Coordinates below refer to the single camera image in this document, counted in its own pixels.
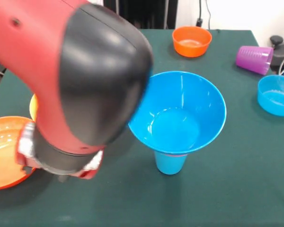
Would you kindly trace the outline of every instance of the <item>green tablecloth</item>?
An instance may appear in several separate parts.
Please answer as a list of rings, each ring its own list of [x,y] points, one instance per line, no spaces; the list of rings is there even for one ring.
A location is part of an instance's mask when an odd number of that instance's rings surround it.
[[[284,225],[284,118],[257,104],[259,75],[235,66],[250,31],[212,31],[207,53],[175,53],[169,30],[145,30],[154,73],[199,74],[221,91],[227,119],[218,138],[188,156],[174,176],[161,174],[152,151],[126,130],[105,150],[90,180],[59,183],[45,171],[0,191],[0,226],[191,227]],[[29,116],[30,91],[11,73],[0,84],[0,116]]]

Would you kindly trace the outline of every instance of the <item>orange plate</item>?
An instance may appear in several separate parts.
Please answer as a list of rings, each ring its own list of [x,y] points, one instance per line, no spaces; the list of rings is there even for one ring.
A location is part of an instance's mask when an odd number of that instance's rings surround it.
[[[209,31],[196,26],[177,28],[172,33],[175,50],[185,57],[199,57],[204,54],[212,41]]]
[[[34,122],[36,121],[37,109],[38,109],[38,100],[36,95],[34,94],[29,103],[29,113]]]
[[[0,189],[12,187],[30,176],[15,159],[19,133],[29,121],[26,117],[0,117]]]

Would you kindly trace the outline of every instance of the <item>light blue bowl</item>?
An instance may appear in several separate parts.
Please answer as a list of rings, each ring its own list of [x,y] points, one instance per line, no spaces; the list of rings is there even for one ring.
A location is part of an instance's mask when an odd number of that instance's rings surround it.
[[[219,90],[189,72],[156,74],[129,123],[138,140],[152,148],[158,169],[176,174],[186,155],[212,142],[226,120]]]
[[[267,112],[284,116],[284,76],[263,77],[257,86],[257,100]]]

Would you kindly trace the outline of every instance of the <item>red robot arm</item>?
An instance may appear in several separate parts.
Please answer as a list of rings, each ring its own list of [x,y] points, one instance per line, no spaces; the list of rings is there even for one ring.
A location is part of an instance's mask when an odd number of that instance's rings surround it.
[[[23,164],[78,175],[132,116],[152,54],[131,24],[85,0],[0,0],[0,63],[38,97]]]

